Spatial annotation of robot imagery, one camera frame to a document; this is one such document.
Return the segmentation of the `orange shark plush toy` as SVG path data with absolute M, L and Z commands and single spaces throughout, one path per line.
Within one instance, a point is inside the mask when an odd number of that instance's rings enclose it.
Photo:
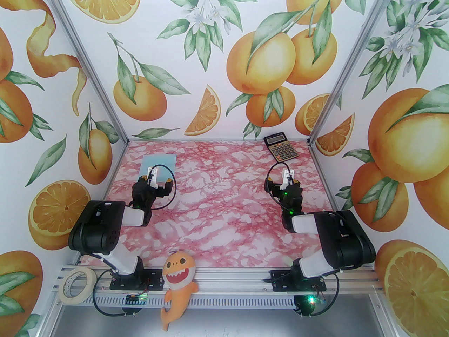
M 163 306 L 160 311 L 164 332 L 168 331 L 171 322 L 183 316 L 192 294 L 199 292 L 198 284 L 194 281 L 195 273 L 195 260 L 187 252 L 174 252 L 165 261 L 162 277 L 169 288 L 164 295 L 164 305 L 170 303 L 170 307 L 167 309 Z

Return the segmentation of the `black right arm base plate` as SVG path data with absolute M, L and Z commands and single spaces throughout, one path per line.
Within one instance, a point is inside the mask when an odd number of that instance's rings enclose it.
M 271 270 L 270 278 L 264 282 L 270 283 L 275 292 L 324 292 L 327 286 L 322 277 L 305 278 L 300 272 L 287 270 Z

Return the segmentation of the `pink marble table mat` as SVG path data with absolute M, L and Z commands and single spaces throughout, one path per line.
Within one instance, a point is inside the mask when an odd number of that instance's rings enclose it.
M 264 190 L 275 163 L 264 142 L 131 142 L 107 199 L 129 202 L 141 159 L 176 154 L 177 193 L 147 227 L 123 227 L 119 241 L 147 266 L 185 250 L 198 267 L 289 267 L 321 249 L 317 234 L 288 232 Z

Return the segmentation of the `wide aluminium mounting rail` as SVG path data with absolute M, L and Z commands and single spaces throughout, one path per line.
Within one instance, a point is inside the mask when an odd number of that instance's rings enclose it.
M 74 268 L 74 265 L 63 265 L 58 274 L 56 281 L 53 283 L 52 292 L 57 292 L 62 279 Z M 109 271 L 105 266 L 88 266 L 96 275 L 99 276 L 103 271 Z M 200 292 L 208 293 L 227 293 L 236 291 L 237 293 L 257 292 L 262 290 L 273 291 L 270 283 L 264 282 L 270 278 L 269 271 L 271 267 L 198 267 L 194 281 L 199 286 Z M 383 282 L 381 282 L 375 271 L 370 267 L 361 267 L 356 270 L 337 273 L 340 281 L 339 294 L 370 294 L 383 290 Z M 111 275 L 107 272 L 99 280 L 97 287 L 99 292 L 104 293 L 138 293 L 143 291 L 129 290 L 110 290 Z M 335 276 L 327 276 L 324 278 L 327 290 L 324 295 L 334 294 L 337 289 Z M 78 278 L 72 286 L 71 293 L 75 294 L 85 285 L 84 277 Z M 168 289 L 168 285 L 164 283 L 162 291 L 149 291 L 149 293 L 164 293 Z M 277 292 L 285 294 L 306 294 L 307 292 Z

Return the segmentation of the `black brown desk calculator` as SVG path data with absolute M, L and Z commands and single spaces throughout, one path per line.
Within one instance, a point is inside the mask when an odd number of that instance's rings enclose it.
M 298 152 L 283 132 L 268 135 L 263 138 L 263 141 L 276 162 L 286 162 L 299 157 Z

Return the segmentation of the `thin aluminium frame rail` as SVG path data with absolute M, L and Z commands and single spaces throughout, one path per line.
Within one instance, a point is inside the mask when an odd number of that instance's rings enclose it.
M 249 138 L 249 139 L 243 139 L 243 138 L 239 138 L 239 139 L 226 139 L 226 138 L 222 138 L 222 139 L 213 139 L 213 138 L 156 138 L 156 139 L 149 139 L 149 140 L 145 140 L 145 139 L 141 139 L 141 138 L 131 138 L 129 140 L 129 142 L 164 142 L 164 141 L 168 141 L 168 142 L 188 142 L 188 141 L 193 141 L 193 142 L 264 142 L 263 138 L 258 138 L 258 139 L 254 139 L 254 138 Z

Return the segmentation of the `light blue paper sheet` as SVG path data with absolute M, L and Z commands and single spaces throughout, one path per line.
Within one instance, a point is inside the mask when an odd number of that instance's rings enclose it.
M 150 154 L 144 155 L 141 159 L 138 177 L 146 175 L 148 169 L 157 164 L 163 164 L 168 167 L 173 173 L 175 172 L 176 154 Z M 165 182 L 171 178 L 170 172 L 165 167 L 157 167 L 157 182 Z

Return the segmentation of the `cream masking tape roll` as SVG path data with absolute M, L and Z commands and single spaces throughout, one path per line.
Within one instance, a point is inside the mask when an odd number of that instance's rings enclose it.
M 81 277 L 86 279 L 85 286 L 74 296 L 71 293 L 72 286 Z M 96 279 L 96 273 L 92 269 L 84 266 L 76 267 L 62 279 L 58 288 L 58 298 L 64 304 L 78 305 L 91 296 Z

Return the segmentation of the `circuit board with green light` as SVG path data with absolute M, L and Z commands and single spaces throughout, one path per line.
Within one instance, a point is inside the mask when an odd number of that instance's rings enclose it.
M 316 310 L 316 308 L 320 307 L 321 305 L 325 305 L 327 303 L 326 299 L 321 296 L 316 296 L 314 294 L 310 295 L 303 295 L 301 296 L 303 305 L 305 305 L 305 309 L 308 310 Z

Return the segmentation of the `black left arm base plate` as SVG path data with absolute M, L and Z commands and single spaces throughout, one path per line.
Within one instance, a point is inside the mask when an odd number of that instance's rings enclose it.
M 141 263 L 141 260 L 138 260 L 133 273 L 113 273 L 109 289 L 122 291 L 162 291 L 163 285 L 162 270 L 147 269 Z

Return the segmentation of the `aluminium frame post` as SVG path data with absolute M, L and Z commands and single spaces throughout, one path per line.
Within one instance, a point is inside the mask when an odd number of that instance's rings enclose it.
M 83 71 L 88 77 L 88 80 L 90 81 L 93 89 L 95 90 L 97 97 L 101 101 L 101 104 L 103 105 L 108 117 L 110 117 L 112 125 L 114 125 L 114 128 L 117 130 L 119 138 L 122 140 L 125 146 L 128 146 L 129 138 L 125 132 L 125 129 L 123 128 L 122 123 L 120 122 L 114 108 L 112 107 L 112 104 L 107 96 L 106 90 L 98 77 L 98 74 L 87 54 L 87 51 L 83 46 L 82 40 L 80 39 L 77 29 L 74 26 L 69 16 L 69 13 L 64 7 L 62 0 L 48 0 L 48 1 L 50 7 L 55 11 L 56 16 L 60 19 L 66 37 L 69 40 L 70 44 L 72 45 L 72 48 L 74 49 L 76 56 L 80 61 Z
M 314 146 L 314 143 L 317 137 L 319 136 L 319 132 L 321 131 L 327 118 L 332 112 L 332 109 L 334 109 L 334 107 L 336 106 L 339 97 L 341 97 L 344 87 L 347 83 L 347 80 L 349 79 L 350 75 L 352 74 L 352 71 L 357 65 L 357 62 L 360 56 L 362 55 L 362 52 L 364 51 L 366 45 L 368 44 L 368 41 L 371 37 L 373 30 L 377 25 L 378 20 L 380 19 L 380 15 L 383 12 L 383 10 L 386 9 L 388 2 L 389 0 L 374 0 L 374 3 L 370 8 L 369 13 L 367 14 L 364 20 L 364 23 L 361 25 L 359 34 L 357 36 L 357 39 L 355 40 L 353 48 L 351 49 L 351 52 L 348 55 L 347 60 L 345 61 L 345 64 L 340 72 L 340 75 L 338 76 L 338 79 L 332 91 L 330 92 L 330 96 L 326 104 L 324 105 L 324 108 L 316 122 L 316 125 L 314 126 L 311 135 L 307 140 L 309 147 Z

